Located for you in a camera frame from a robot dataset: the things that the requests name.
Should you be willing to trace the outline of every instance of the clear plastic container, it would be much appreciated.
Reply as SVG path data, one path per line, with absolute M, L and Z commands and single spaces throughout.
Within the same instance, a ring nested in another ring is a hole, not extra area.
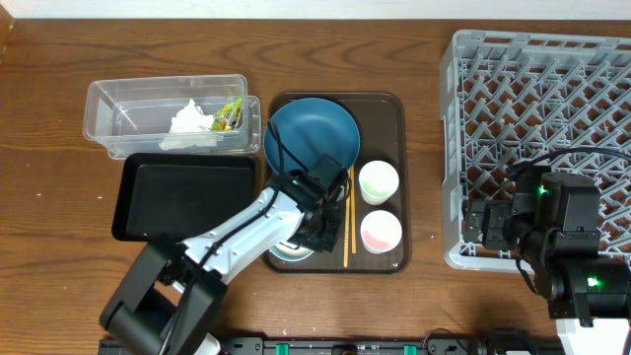
M 214 114 L 238 98 L 246 105 L 233 130 L 169 133 L 172 118 L 190 99 L 204 114 Z M 250 154 L 260 148 L 260 130 L 260 104 L 247 96 L 242 75 L 102 80 L 88 90 L 84 136 L 105 146 L 113 159 L 141 152 Z M 163 149 L 167 137 L 178 148 Z

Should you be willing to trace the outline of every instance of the green clip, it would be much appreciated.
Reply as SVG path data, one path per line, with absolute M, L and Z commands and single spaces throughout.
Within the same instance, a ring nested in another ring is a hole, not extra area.
M 403 346 L 403 355 L 416 355 L 416 346 L 412 346 L 412 345 Z
M 276 344 L 276 355 L 289 355 L 289 344 Z

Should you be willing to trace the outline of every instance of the white wall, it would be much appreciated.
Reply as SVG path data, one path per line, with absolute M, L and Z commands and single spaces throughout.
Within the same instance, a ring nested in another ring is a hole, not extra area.
M 0 4 L 16 19 L 631 19 L 631 0 L 0 0 Z

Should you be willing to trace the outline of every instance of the tray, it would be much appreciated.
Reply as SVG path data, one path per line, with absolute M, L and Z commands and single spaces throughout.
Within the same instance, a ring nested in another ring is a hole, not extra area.
M 147 242 L 210 231 L 252 203 L 254 171 L 247 157 L 132 154 L 111 233 L 120 241 Z
M 462 235 L 468 198 L 508 199 L 503 168 L 573 147 L 631 149 L 631 39 L 459 31 L 441 63 L 443 252 L 453 268 L 518 272 L 508 251 Z M 631 175 L 621 159 L 570 154 L 553 171 L 600 189 L 600 254 L 631 265 Z
M 403 236 L 395 249 L 383 254 L 372 254 L 356 235 L 357 253 L 350 251 L 349 261 L 344 268 L 344 222 L 338 231 L 333 252 L 315 252 L 301 261 L 284 261 L 269 251 L 263 259 L 267 266 L 280 273 L 357 273 L 392 274 L 401 271 L 412 255 L 410 235 L 409 201 L 407 186 L 407 158 L 405 147 L 405 122 L 400 100 L 386 93 L 287 93 L 278 96 L 270 105 L 269 116 L 287 103 L 303 98 L 332 100 L 345 107 L 357 121 L 361 134 L 361 150 L 355 163 L 354 180 L 358 180 L 360 169 L 373 160 L 392 164 L 399 173 L 399 189 L 384 204 L 371 206 L 364 202 L 357 183 L 355 186 L 355 226 L 359 230 L 364 216 L 384 209 L 394 214 L 401 222 Z

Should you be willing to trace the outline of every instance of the brown serving tray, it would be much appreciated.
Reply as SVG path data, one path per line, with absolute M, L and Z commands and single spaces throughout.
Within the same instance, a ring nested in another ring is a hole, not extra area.
M 286 93 L 276 97 L 270 105 L 269 117 L 280 107 L 303 98 L 331 100 L 346 108 L 355 118 L 361 136 L 361 150 L 355 162 L 355 228 L 359 231 L 364 217 L 375 210 L 386 210 L 401 222 L 403 236 L 395 249 L 372 254 L 356 234 L 357 253 L 351 251 L 349 237 L 348 267 L 344 267 L 344 222 L 332 252 L 315 252 L 302 261 L 284 261 L 266 252 L 265 263 L 280 273 L 349 273 L 393 274 L 401 271 L 410 261 L 412 243 L 410 235 L 409 194 L 407 186 L 407 156 L 405 147 L 405 119 L 403 105 L 394 95 L 386 93 Z M 399 189 L 386 203 L 372 206 L 364 202 L 358 185 L 359 172 L 373 160 L 392 164 L 399 173 Z

